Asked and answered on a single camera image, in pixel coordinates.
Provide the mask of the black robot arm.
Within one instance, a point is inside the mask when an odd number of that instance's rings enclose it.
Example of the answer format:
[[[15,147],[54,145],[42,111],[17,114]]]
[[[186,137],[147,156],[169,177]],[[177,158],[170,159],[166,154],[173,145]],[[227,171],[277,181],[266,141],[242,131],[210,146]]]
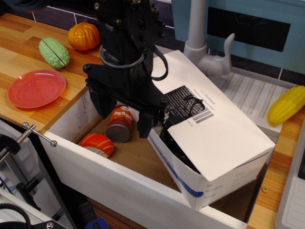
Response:
[[[151,0],[99,0],[92,4],[100,23],[102,64],[86,64],[86,83],[93,104],[107,117],[118,102],[139,112],[137,128],[147,138],[151,128],[168,116],[168,100],[154,85],[153,57],[164,56],[156,42],[164,37],[165,24]]]

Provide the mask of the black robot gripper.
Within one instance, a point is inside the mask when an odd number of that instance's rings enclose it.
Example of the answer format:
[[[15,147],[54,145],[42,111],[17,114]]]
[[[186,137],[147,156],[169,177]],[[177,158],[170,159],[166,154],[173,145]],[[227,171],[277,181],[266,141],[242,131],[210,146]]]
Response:
[[[166,58],[155,46],[131,64],[119,63],[104,49],[100,53],[103,65],[88,63],[83,66],[96,111],[105,119],[117,102],[140,111],[137,130],[140,138],[147,138],[151,129],[159,123],[159,116],[166,115],[168,102],[153,83],[167,77],[169,68]],[[152,76],[154,54],[165,66],[165,73],[159,77]]]

